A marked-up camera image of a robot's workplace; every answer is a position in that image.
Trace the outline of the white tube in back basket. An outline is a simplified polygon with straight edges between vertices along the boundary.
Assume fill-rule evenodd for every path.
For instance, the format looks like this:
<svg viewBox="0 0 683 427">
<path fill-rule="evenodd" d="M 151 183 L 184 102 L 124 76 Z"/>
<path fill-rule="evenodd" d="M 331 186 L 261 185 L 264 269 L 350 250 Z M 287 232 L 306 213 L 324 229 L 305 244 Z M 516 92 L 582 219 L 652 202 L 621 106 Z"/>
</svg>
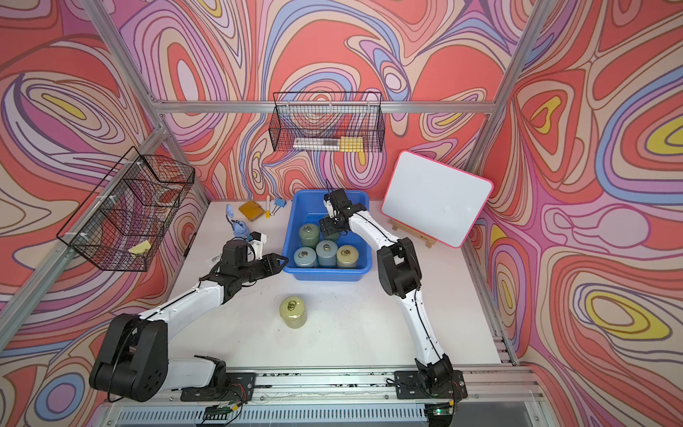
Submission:
<svg viewBox="0 0 683 427">
<path fill-rule="evenodd" d="M 341 140 L 334 138 L 298 137 L 293 142 L 296 151 L 340 151 Z"/>
</svg>

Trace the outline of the white board pink frame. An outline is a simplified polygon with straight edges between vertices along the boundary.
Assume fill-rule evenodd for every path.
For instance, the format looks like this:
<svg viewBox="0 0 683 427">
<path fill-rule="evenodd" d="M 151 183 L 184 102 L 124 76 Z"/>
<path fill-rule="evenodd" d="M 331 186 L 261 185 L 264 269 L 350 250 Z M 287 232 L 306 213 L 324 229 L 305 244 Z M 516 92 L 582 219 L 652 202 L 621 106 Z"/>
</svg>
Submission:
<svg viewBox="0 0 683 427">
<path fill-rule="evenodd" d="M 488 179 L 403 151 L 382 203 L 382 213 L 449 247 L 469 236 L 494 189 Z"/>
</svg>

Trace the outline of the blue plastic basket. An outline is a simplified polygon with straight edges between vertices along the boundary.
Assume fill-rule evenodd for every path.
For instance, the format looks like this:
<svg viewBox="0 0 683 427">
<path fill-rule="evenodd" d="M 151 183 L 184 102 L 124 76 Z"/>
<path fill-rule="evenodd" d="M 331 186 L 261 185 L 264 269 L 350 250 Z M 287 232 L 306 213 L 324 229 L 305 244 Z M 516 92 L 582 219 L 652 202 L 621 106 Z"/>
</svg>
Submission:
<svg viewBox="0 0 683 427">
<path fill-rule="evenodd" d="M 299 233 L 300 228 L 312 223 L 315 225 L 313 228 L 315 230 L 319 227 L 321 219 L 329 216 L 324 206 L 325 195 L 327 195 L 326 190 L 301 190 L 293 196 L 293 204 L 282 251 L 283 256 L 286 256 L 289 260 L 289 263 L 284 268 L 284 272 L 293 275 L 295 279 L 301 281 L 360 281 L 364 275 L 372 270 L 375 251 L 371 249 L 363 238 L 351 231 L 333 234 L 333 237 L 336 237 L 334 243 L 337 248 L 352 246 L 358 251 L 359 258 L 356 261 L 355 268 L 338 267 L 336 255 L 332 255 L 329 262 L 324 261 L 323 263 L 320 261 L 320 256 L 317 255 L 318 266 L 316 267 L 309 267 L 308 262 L 305 263 L 306 267 L 297 264 L 299 259 L 297 251 L 302 247 L 302 238 Z M 320 241 L 325 239 L 332 240 L 320 228 L 318 228 L 318 234 Z"/>
</svg>

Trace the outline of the wooden easel stand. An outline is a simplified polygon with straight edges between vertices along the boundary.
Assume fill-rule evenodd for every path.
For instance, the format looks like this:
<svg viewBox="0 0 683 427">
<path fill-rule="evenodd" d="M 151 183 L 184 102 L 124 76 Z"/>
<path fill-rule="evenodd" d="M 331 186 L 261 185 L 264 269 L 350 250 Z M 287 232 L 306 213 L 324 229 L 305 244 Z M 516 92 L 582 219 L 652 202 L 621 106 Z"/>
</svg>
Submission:
<svg viewBox="0 0 683 427">
<path fill-rule="evenodd" d="M 391 224 L 392 224 L 392 229 L 393 231 L 405 231 L 406 233 L 410 234 L 411 236 L 415 238 L 419 238 L 421 241 L 423 241 L 428 248 L 432 248 L 436 244 L 436 240 L 421 231 L 418 231 L 415 228 L 412 228 L 406 224 L 403 224 L 403 222 L 399 222 L 395 219 L 391 219 Z"/>
</svg>

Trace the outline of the blue binder clip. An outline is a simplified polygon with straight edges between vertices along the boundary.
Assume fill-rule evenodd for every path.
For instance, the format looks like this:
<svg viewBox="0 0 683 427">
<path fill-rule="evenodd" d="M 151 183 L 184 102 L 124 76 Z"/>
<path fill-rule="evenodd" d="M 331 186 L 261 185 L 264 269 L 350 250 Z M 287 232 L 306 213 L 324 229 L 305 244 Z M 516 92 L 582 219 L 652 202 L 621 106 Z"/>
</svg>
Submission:
<svg viewBox="0 0 683 427">
<path fill-rule="evenodd" d="M 281 208 L 285 207 L 287 202 L 284 199 L 276 199 L 274 202 L 274 208 L 271 210 L 271 214 L 275 215 Z"/>
</svg>

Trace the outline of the yellow item in back basket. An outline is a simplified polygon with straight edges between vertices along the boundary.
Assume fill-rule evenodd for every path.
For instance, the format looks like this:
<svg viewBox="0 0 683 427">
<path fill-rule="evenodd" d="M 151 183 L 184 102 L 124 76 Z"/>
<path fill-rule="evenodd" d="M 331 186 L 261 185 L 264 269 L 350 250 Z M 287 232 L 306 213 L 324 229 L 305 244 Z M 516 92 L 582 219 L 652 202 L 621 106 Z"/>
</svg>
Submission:
<svg viewBox="0 0 683 427">
<path fill-rule="evenodd" d="M 341 152 L 363 152 L 364 140 L 362 137 L 341 137 L 339 140 L 339 151 Z"/>
</svg>

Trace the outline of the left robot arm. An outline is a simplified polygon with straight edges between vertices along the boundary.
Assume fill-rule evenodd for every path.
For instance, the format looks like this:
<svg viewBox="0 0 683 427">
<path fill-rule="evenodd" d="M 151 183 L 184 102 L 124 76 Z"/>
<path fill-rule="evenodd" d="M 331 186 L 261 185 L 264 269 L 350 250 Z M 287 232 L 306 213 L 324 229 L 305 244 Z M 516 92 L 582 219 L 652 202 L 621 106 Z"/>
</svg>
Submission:
<svg viewBox="0 0 683 427">
<path fill-rule="evenodd" d="M 201 355 L 173 359 L 169 343 L 243 288 L 282 272 L 288 262 L 281 254 L 260 254 L 246 240 L 228 241 L 219 260 L 193 288 L 156 308 L 113 318 L 92 366 L 90 387 L 106 393 L 110 402 L 145 402 L 160 391 L 173 390 L 197 393 L 210 400 L 221 400 L 235 392 L 239 401 L 246 401 L 247 393 L 231 384 L 223 360 Z"/>
</svg>

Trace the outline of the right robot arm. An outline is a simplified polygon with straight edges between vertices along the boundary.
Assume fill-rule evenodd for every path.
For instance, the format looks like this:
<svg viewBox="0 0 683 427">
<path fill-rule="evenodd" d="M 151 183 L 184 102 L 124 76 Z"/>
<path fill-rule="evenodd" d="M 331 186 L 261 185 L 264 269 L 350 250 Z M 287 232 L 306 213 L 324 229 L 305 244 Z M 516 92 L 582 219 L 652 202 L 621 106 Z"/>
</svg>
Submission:
<svg viewBox="0 0 683 427">
<path fill-rule="evenodd" d="M 361 204 L 334 207 L 327 200 L 324 206 L 327 216 L 319 221 L 324 235 L 350 231 L 375 249 L 379 282 L 384 292 L 398 302 L 413 341 L 422 391 L 429 396 L 448 391 L 452 400 L 463 400 L 464 380 L 456 377 L 423 302 L 423 274 L 412 241 L 386 231 Z"/>
</svg>

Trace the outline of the yellow sponge in left basket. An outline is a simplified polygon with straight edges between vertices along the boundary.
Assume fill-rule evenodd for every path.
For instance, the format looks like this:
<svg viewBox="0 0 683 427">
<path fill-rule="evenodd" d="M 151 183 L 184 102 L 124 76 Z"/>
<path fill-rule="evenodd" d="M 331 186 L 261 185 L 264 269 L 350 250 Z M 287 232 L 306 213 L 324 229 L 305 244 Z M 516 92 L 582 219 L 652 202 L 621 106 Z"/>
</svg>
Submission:
<svg viewBox="0 0 683 427">
<path fill-rule="evenodd" d="M 142 256 L 144 254 L 147 254 L 147 252 L 151 250 L 151 247 L 152 245 L 149 242 L 149 240 L 144 240 L 142 241 L 142 243 L 129 248 L 128 252 L 134 256 Z"/>
</svg>

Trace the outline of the yellow leather wallet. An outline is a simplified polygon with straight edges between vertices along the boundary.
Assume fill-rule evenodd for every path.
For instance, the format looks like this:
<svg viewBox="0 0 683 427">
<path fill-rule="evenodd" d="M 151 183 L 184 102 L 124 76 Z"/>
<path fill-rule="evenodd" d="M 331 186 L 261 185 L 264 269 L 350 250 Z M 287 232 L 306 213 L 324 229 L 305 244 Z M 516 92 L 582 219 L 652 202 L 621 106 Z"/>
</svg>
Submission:
<svg viewBox="0 0 683 427">
<path fill-rule="evenodd" d="M 240 213 L 242 213 L 245 219 L 249 220 L 249 222 L 255 222 L 263 217 L 263 215 L 266 215 L 266 211 L 254 200 L 249 200 L 242 204 L 238 208 L 238 211 L 240 211 Z"/>
</svg>

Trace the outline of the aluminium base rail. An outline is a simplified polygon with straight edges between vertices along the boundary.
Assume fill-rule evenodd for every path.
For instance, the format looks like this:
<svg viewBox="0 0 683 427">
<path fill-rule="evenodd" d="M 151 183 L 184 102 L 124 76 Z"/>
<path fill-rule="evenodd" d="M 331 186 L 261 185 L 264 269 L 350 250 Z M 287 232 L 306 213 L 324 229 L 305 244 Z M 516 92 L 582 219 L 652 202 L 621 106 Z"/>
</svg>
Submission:
<svg viewBox="0 0 683 427">
<path fill-rule="evenodd" d="M 453 426 L 556 426 L 549 400 L 529 368 L 460 366 L 467 392 L 448 409 Z M 145 403 L 103 404 L 91 426 L 427 426 L 446 399 L 402 400 L 395 367 L 253 369 L 249 398 L 218 415 L 211 403 L 185 402 L 178 391 Z"/>
</svg>

